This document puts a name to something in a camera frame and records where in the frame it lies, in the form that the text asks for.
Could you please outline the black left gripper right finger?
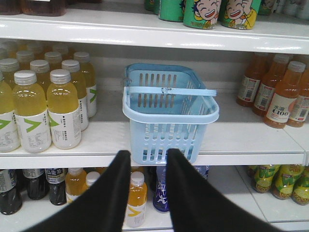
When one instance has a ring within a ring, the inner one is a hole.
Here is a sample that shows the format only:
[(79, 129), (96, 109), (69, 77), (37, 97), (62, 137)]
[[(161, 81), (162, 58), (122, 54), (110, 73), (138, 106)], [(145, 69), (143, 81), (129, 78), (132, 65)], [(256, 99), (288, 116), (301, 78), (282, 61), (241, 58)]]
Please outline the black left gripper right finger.
[(180, 150), (167, 155), (167, 197), (176, 232), (272, 232), (274, 227), (231, 202)]

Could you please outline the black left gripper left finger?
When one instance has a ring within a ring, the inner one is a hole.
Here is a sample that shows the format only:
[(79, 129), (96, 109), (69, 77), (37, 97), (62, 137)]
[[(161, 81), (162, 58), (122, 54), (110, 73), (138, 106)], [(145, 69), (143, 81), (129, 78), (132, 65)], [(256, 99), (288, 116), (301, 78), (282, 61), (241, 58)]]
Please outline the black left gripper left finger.
[(73, 203), (28, 232), (120, 232), (131, 170), (130, 152), (120, 150), (107, 171)]

